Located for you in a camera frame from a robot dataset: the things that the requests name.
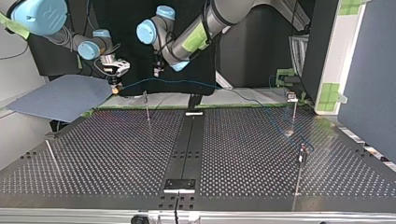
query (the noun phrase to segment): gray panel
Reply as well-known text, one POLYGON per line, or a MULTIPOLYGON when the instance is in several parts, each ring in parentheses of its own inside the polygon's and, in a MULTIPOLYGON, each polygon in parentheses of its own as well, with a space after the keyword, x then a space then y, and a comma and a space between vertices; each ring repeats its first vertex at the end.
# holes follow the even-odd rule
POLYGON ((367 4, 339 120, 388 159, 396 161, 394 50, 396 1, 367 4))
POLYGON ((98 111, 0 178, 0 206, 158 209, 182 111, 98 111))
POLYGON ((190 163, 201 171, 193 208, 396 212, 396 174, 386 165, 311 110, 300 108, 294 127, 288 120, 288 107, 206 110, 202 163, 190 163), (280 133, 289 130, 290 140, 280 133), (315 151, 294 198, 301 136, 315 151))

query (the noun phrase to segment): metal rod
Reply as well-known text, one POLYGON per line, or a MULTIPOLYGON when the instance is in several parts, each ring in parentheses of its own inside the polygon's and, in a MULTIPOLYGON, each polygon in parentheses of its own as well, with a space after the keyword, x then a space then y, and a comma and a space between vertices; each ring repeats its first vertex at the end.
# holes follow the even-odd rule
POLYGON ((147 92, 147 91, 144 91, 144 92, 143 92, 143 95, 144 95, 144 97, 145 97, 146 112, 147 112, 148 120, 149 120, 149 98, 148 98, 148 92, 147 92))
POLYGON ((296 113, 297 113, 297 103, 298 103, 298 102, 295 102, 295 103, 294 103, 294 110, 293 110, 293 124, 294 124, 294 121, 296 120, 296 113))

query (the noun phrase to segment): black backdrop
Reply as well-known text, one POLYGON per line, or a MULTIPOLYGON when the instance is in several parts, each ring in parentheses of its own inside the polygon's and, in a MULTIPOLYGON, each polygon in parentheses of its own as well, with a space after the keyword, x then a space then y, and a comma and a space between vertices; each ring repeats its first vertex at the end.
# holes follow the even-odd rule
MULTIPOLYGON (((131 63, 131 70, 123 77, 123 85, 153 77, 152 46, 142 44, 136 36, 137 25, 155 15, 158 5, 173 7, 177 13, 175 22, 176 36, 181 33, 200 15, 205 0, 93 0, 96 17, 100 27, 111 28, 114 43, 121 42, 117 56, 131 63)), ((182 72, 176 73, 169 66, 161 78, 167 80, 194 80, 216 85, 215 55, 216 44, 213 44, 187 66, 182 72)), ((213 88, 196 84, 166 84, 150 81, 139 87, 124 90, 120 95, 140 94, 143 90, 155 92, 183 92, 210 95, 213 88)))

